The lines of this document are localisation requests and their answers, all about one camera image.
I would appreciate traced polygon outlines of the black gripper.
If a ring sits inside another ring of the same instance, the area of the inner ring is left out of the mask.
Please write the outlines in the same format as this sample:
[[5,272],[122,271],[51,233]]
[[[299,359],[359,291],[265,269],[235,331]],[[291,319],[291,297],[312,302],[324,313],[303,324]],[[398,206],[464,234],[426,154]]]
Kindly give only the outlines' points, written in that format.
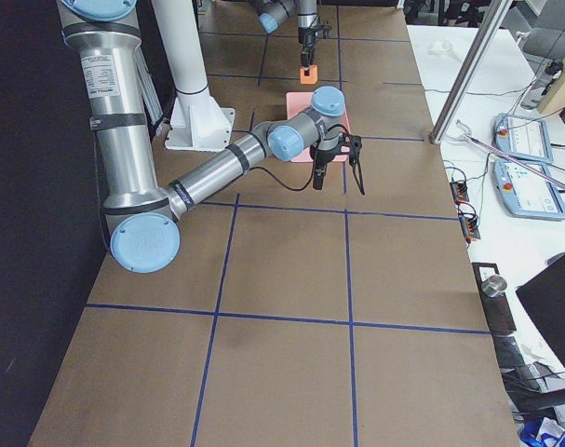
[[310,70],[312,65],[312,50],[316,47],[316,42],[327,39],[330,36],[330,27],[310,27],[298,29],[298,40],[302,45],[301,66],[303,70]]
[[320,190],[324,184],[327,175],[327,164],[334,160],[338,155],[338,149],[332,147],[331,149],[324,150],[317,145],[311,146],[311,158],[313,159],[313,188]]

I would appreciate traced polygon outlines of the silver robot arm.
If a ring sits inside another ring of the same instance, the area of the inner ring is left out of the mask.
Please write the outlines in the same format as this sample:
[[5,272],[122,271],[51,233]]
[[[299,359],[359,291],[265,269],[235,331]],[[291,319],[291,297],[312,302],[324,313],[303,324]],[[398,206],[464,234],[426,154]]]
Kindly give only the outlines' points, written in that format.
[[316,0],[249,0],[267,34],[276,31],[293,16],[297,18],[297,38],[302,45],[301,75],[315,74],[316,44],[330,37],[331,26],[322,21]]
[[257,125],[239,140],[230,136],[235,110],[222,108],[209,91],[193,5],[156,1],[154,14],[175,89],[166,146],[208,151],[210,158],[173,180],[158,184],[142,95],[141,30],[132,1],[61,1],[62,35],[80,57],[101,149],[109,195],[103,213],[110,250],[127,270],[151,273],[176,256],[176,222],[204,199],[246,175],[268,156],[289,161],[310,150],[312,185],[320,188],[327,165],[341,151],[343,93],[317,88],[307,107],[282,121]]

